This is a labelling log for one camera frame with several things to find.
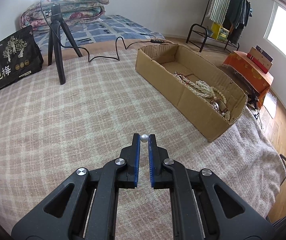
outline beige blanket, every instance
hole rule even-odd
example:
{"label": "beige blanket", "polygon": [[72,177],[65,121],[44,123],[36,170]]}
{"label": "beige blanket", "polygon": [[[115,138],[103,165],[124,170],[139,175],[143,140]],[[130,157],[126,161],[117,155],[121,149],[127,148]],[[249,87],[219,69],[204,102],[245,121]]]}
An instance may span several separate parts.
{"label": "beige blanket", "polygon": [[[249,110],[208,143],[136,73],[137,51],[119,54],[120,62],[65,61],[62,86],[52,65],[0,91],[0,224],[11,232],[77,168],[97,169],[117,158],[135,132],[155,133],[158,145],[187,168],[212,169],[266,216],[284,170]],[[138,188],[120,190],[116,239],[172,239],[169,201],[167,190],[150,188],[142,144]]]}

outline red box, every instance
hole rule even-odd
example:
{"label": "red box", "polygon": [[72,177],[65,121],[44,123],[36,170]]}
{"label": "red box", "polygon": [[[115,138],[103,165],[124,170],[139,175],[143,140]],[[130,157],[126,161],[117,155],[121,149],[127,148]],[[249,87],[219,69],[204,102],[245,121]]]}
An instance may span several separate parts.
{"label": "red box", "polygon": [[253,57],[251,54],[247,54],[247,57],[252,60],[256,65],[258,65],[258,67],[266,74],[268,72],[268,69],[266,67],[264,67],[264,65],[259,62],[255,57]]}

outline tripod leg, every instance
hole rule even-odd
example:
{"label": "tripod leg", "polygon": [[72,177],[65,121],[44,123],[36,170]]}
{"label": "tripod leg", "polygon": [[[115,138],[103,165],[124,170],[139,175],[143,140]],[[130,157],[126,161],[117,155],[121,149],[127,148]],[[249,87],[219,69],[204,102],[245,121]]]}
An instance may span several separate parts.
{"label": "tripod leg", "polygon": [[48,37],[48,65],[52,64],[53,60],[53,32],[49,30],[49,37]]}
{"label": "tripod leg", "polygon": [[[70,29],[68,28],[68,26],[64,20],[61,21],[61,26],[62,26],[62,29],[65,32],[66,37],[68,38],[70,44],[72,45],[72,47],[77,47],[77,44],[76,44],[76,42],[72,36],[72,33],[70,32]],[[77,56],[79,56],[79,57],[83,56],[82,53],[80,52],[79,48],[74,48],[74,50],[75,50]]]}
{"label": "tripod leg", "polygon": [[[56,32],[57,36],[61,38],[61,24],[54,23],[52,25],[53,30]],[[62,59],[62,50],[60,46],[60,41],[57,39],[56,35],[53,33],[53,44],[54,44],[54,53],[55,53],[55,61],[57,67],[58,77],[60,79],[61,85],[65,84],[65,73],[63,67],[63,59]]]}

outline triangular cutout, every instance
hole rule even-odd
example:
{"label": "triangular cutout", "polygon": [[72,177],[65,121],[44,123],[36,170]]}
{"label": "triangular cutout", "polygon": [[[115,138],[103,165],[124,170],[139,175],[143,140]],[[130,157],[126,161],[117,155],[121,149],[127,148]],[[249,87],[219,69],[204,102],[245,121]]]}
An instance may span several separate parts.
{"label": "triangular cutout", "polygon": [[227,218],[233,218],[244,213],[244,209],[232,199],[219,185],[214,186],[215,192],[219,197],[220,203]]}
{"label": "triangular cutout", "polygon": [[68,184],[59,195],[44,207],[44,212],[54,217],[61,218],[73,192],[74,186],[73,183]]}

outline orange cloth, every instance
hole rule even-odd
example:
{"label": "orange cloth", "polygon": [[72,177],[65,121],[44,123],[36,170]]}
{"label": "orange cloth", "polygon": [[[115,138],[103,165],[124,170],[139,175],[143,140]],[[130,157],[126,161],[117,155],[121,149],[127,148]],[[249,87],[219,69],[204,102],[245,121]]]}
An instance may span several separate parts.
{"label": "orange cloth", "polygon": [[240,73],[259,93],[259,108],[261,108],[274,77],[269,72],[265,74],[246,53],[241,51],[233,51],[223,64],[230,65]]}

